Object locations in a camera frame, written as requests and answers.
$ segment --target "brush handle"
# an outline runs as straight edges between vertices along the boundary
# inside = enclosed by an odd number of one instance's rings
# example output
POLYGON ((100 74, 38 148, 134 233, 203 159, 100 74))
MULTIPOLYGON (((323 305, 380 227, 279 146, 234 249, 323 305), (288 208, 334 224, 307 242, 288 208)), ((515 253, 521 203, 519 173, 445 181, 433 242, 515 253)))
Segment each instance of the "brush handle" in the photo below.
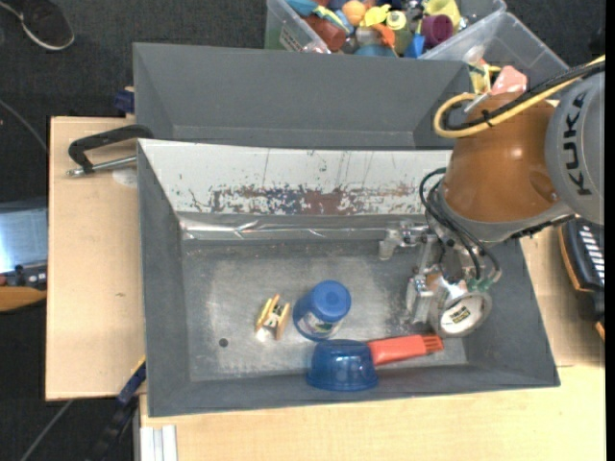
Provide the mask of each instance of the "brush handle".
POLYGON ((437 335, 409 335, 367 342, 374 365, 388 364, 444 349, 437 335))

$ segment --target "wooden table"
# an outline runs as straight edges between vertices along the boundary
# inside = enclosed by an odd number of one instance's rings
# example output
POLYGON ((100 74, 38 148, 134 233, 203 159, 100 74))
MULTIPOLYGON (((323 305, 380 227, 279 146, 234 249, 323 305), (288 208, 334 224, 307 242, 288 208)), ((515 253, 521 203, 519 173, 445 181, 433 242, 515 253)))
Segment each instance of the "wooden table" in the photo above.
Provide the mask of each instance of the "wooden table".
MULTIPOLYGON (((144 354, 136 190, 110 172, 64 174, 73 139, 131 121, 51 122, 48 400, 115 395, 144 354)), ((522 244, 559 387, 172 418, 148 417, 144 393, 140 423, 176 425, 181 461, 606 459, 603 341, 578 316, 555 231, 522 244)))

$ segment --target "yellow cable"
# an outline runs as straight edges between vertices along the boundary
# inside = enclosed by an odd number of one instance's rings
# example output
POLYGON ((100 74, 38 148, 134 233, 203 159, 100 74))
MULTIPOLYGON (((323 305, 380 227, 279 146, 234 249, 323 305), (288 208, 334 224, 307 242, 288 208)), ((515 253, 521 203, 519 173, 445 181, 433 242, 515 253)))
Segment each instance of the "yellow cable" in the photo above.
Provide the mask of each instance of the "yellow cable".
MULTIPOLYGON (((592 65, 600 61, 604 61, 604 60, 605 60, 605 55, 602 55, 601 57, 593 61, 590 61, 588 65, 592 65)), ((433 128, 435 129, 435 132, 437 134, 439 134, 440 136, 444 136, 446 138, 462 138, 463 136, 469 136, 471 134, 483 132, 484 130, 487 130, 488 128, 494 127, 496 125, 499 125, 500 123, 503 123, 504 121, 507 121, 512 116, 519 114, 520 112, 526 110, 527 108, 533 106, 536 103, 539 103, 543 99, 546 99, 547 97, 555 94, 556 92, 558 92, 558 90, 561 90, 562 88, 570 85, 572 82, 575 82, 577 80, 578 78, 575 78, 575 79, 566 81, 562 84, 554 85, 550 89, 547 89, 544 92, 541 92, 540 94, 537 94, 534 97, 527 99, 527 101, 515 106, 511 110, 508 110, 507 112, 504 112, 502 114, 495 116, 494 118, 489 120, 489 123, 481 123, 479 125, 466 128, 464 130, 446 130, 442 128, 441 127, 442 116, 449 108, 451 108, 453 105, 456 105, 458 103, 462 103, 464 101, 471 101, 475 99, 476 97, 475 94, 472 94, 470 92, 464 92, 464 93, 458 94, 455 97, 449 99, 438 109, 435 116, 433 117, 433 128)))

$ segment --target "clear plastic container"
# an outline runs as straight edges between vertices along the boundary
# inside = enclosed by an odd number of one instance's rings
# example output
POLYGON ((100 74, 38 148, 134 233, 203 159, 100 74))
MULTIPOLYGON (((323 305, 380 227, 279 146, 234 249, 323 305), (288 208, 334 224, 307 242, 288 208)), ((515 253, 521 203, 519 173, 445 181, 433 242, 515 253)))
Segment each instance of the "clear plastic container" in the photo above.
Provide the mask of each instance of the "clear plastic container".
POLYGON ((483 57, 496 66, 512 65, 528 77, 528 86, 544 82, 568 65, 515 15, 502 12, 476 23, 443 42, 431 60, 472 61, 483 57))
MULTIPOLYGON (((449 41, 461 39, 472 27, 483 19, 505 12, 504 0, 455 0, 462 16, 471 24, 459 31, 449 41)), ((428 59, 444 43, 425 52, 421 58, 428 59)), ((328 53, 327 44, 294 12, 284 0, 267 0, 267 23, 265 49, 286 49, 289 51, 308 51, 328 53)))

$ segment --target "bin floor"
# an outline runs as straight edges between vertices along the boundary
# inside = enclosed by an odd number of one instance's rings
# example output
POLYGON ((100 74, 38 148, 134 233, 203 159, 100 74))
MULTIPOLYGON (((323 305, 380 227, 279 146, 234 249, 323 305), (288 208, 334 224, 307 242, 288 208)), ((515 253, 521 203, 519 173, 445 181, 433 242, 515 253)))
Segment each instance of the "bin floor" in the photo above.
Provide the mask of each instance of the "bin floor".
MULTIPOLYGON (((192 381, 298 374, 315 342, 295 328, 292 318, 283 338, 267 329, 255 333, 258 314, 280 294, 291 306, 324 279, 345 284, 351 310, 335 338, 371 340, 429 331, 413 326, 405 307, 406 281, 420 250, 398 251, 378 259, 376 242, 211 246, 183 244, 184 291, 192 381)), ((387 368, 466 363, 461 340, 446 341, 445 351, 390 364, 387 368)))

